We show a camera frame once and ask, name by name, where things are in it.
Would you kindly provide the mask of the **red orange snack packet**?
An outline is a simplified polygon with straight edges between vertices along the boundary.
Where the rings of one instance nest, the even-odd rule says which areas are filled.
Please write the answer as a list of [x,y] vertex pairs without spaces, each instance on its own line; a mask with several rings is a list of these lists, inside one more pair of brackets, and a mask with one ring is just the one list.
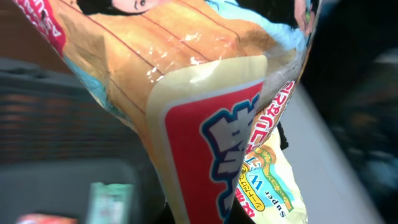
[[31,213],[18,218],[16,224],[77,224],[76,218]]

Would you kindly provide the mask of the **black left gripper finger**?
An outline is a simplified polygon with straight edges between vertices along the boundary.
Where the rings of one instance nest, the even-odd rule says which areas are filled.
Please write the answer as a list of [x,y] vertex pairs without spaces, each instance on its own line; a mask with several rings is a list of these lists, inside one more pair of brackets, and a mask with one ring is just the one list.
[[282,150],[287,149],[288,146],[289,146],[289,143],[288,143],[287,138],[286,138],[286,136],[285,136],[285,134],[284,134],[284,129],[283,129],[281,123],[279,123],[279,124],[277,125],[277,130],[278,130],[279,136],[280,136],[280,148],[281,148]]

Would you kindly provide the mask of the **yellow snack bag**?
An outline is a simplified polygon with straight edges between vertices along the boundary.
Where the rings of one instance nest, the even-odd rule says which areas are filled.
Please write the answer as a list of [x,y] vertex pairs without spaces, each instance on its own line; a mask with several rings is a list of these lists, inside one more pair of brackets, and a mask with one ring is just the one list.
[[94,99],[135,131],[176,223],[306,223],[280,117],[318,1],[18,1]]

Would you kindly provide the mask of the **mint green tissue pack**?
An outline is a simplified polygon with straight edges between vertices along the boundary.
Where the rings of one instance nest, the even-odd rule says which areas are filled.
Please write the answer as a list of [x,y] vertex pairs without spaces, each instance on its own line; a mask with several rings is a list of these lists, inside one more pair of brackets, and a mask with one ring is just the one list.
[[92,183],[85,223],[127,224],[133,190],[132,184]]

